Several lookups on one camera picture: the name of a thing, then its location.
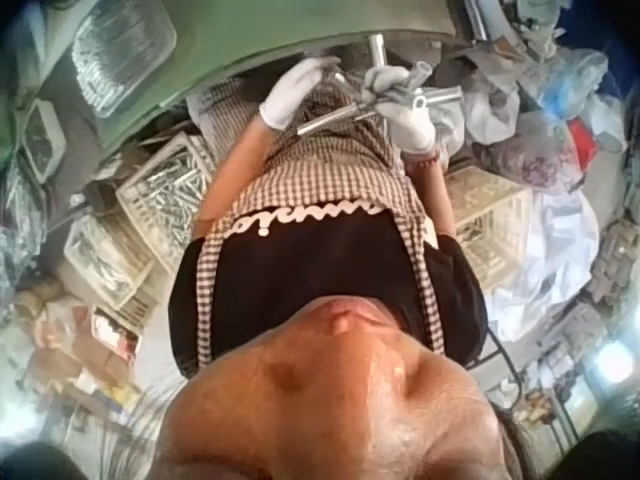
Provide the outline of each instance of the shelf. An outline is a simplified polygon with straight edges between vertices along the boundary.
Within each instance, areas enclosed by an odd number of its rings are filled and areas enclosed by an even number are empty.
[[[128,101],[98,120],[109,154],[206,82],[348,37],[389,30],[455,35],[447,0],[163,0],[178,34],[171,57]]]

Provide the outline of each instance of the black shirt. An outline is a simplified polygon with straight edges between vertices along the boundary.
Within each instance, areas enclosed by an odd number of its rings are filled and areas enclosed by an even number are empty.
[[[171,298],[173,354],[186,377],[197,373],[196,271],[204,239],[186,249]],[[425,245],[448,357],[475,359],[487,333],[480,285],[458,243],[438,237]],[[425,345],[419,290],[402,238],[389,211],[363,210],[321,221],[273,223],[266,237],[257,226],[231,235],[222,246],[213,294],[214,358],[274,328],[309,301],[326,295],[377,298],[403,317]]]

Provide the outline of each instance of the red object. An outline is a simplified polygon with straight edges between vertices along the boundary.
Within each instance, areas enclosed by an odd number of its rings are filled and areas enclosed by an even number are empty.
[[[598,146],[591,132],[579,118],[567,122],[567,126],[573,137],[573,143],[576,145],[580,170],[584,173],[589,169],[593,157],[598,153]]]

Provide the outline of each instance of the person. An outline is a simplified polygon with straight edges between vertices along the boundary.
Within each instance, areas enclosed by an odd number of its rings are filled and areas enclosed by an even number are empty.
[[[487,313],[444,178],[459,106],[377,103],[390,140],[375,120],[298,136],[350,101],[318,88],[338,62],[302,60],[262,102],[239,78],[188,99],[218,167],[169,301],[190,380],[150,478],[528,478],[464,368]],[[368,70],[363,98],[407,75]]]

